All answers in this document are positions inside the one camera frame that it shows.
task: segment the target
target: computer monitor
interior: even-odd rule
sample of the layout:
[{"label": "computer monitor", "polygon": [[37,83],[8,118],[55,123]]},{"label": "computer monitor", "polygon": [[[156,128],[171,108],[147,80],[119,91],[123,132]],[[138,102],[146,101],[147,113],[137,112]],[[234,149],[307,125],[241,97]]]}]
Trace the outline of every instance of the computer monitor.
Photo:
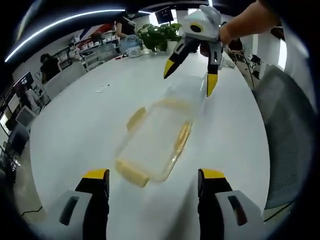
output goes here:
[{"label": "computer monitor", "polygon": [[170,7],[166,7],[159,11],[156,11],[155,16],[158,21],[158,24],[164,24],[174,20]]}]

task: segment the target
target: gray chair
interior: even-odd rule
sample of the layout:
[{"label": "gray chair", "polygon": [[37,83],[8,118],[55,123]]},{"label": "gray chair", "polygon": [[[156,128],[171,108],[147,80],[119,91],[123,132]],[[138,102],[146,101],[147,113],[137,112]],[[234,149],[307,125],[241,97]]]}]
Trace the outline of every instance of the gray chair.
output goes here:
[{"label": "gray chair", "polygon": [[316,114],[296,82],[276,66],[265,73],[253,95],[269,145],[265,208],[271,209],[293,201],[300,191],[313,156]]},{"label": "gray chair", "polygon": [[97,47],[95,53],[102,62],[107,62],[118,55],[115,47],[111,43],[103,44]]},{"label": "gray chair", "polygon": [[66,87],[86,73],[87,71],[82,63],[76,61],[71,66],[67,67],[62,72],[59,72],[52,79],[50,79],[44,85],[45,92],[49,96],[50,100],[52,100]]},{"label": "gray chair", "polygon": [[23,106],[23,108],[20,110],[18,115],[16,116],[15,120],[21,124],[27,132],[30,132],[31,125],[36,118],[36,114],[31,111],[27,106]]}]

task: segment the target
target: cable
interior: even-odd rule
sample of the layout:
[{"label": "cable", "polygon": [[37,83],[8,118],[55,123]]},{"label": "cable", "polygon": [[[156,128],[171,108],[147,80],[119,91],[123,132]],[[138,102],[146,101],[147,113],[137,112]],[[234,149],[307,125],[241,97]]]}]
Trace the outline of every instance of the cable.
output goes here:
[{"label": "cable", "polygon": [[242,56],[243,56],[243,58],[244,58],[244,60],[245,60],[246,65],[248,66],[248,71],[249,71],[249,73],[250,73],[251,82],[252,82],[252,87],[255,87],[254,78],[252,77],[251,70],[250,70],[250,65],[249,65],[249,63],[248,63],[248,61],[247,61],[247,59],[246,59],[246,57],[245,57],[245,55],[244,55],[244,52],[243,52],[242,50],[241,50],[240,52],[241,52],[241,54],[242,54]]},{"label": "cable", "polygon": [[274,216],[276,216],[278,213],[280,213],[281,211],[285,210],[287,207],[289,207],[291,204],[293,204],[294,201],[289,202],[287,205],[285,205],[283,208],[281,208],[280,210],[276,211],[273,215],[271,215],[270,217],[268,217],[266,220],[264,220],[264,222],[269,221],[270,219],[272,219]]},{"label": "cable", "polygon": [[20,215],[20,217],[22,217],[23,215],[28,214],[28,213],[37,213],[37,212],[39,212],[41,209],[42,209],[42,206],[41,206],[38,210],[24,211],[24,212]]}]

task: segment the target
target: ceiling light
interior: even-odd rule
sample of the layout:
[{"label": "ceiling light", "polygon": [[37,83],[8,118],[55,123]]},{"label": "ceiling light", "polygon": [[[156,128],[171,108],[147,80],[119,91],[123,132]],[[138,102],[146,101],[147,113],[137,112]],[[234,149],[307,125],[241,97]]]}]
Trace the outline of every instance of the ceiling light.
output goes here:
[{"label": "ceiling light", "polygon": [[[63,23],[65,21],[71,20],[71,19],[75,19],[78,17],[82,17],[85,15],[90,15],[90,14],[100,14],[100,13],[107,13],[107,12],[124,12],[124,9],[106,9],[106,10],[97,10],[97,11],[89,11],[89,12],[84,12],[84,13],[80,13],[77,15],[73,15],[73,16],[69,16],[66,17],[64,19],[61,19],[59,21],[56,21],[54,23],[51,23],[48,26],[45,26],[44,28],[40,29],[39,31],[35,32],[34,34],[32,34],[31,36],[29,36],[26,40],[24,40],[22,43],[20,43],[4,60],[4,62],[8,62],[8,60],[20,49],[22,48],[27,42],[29,42],[31,39],[33,39],[34,37],[38,36],[39,34],[41,34],[42,32],[44,32],[45,30],[48,30],[52,27],[54,27],[55,25],[58,25],[60,23]],[[151,14],[150,12],[147,11],[139,11],[139,13],[142,14]]]}]

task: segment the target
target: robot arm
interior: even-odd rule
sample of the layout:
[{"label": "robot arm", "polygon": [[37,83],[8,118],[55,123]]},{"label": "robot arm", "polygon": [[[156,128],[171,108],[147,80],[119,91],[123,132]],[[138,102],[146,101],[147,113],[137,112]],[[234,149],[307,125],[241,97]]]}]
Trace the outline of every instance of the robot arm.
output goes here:
[{"label": "robot arm", "polygon": [[183,63],[190,51],[199,46],[202,41],[208,42],[207,96],[210,96],[217,84],[218,69],[221,68],[222,63],[223,44],[219,41],[221,15],[211,6],[201,5],[200,10],[184,18],[182,22],[184,35],[168,59],[163,77],[165,79],[169,77]]}]

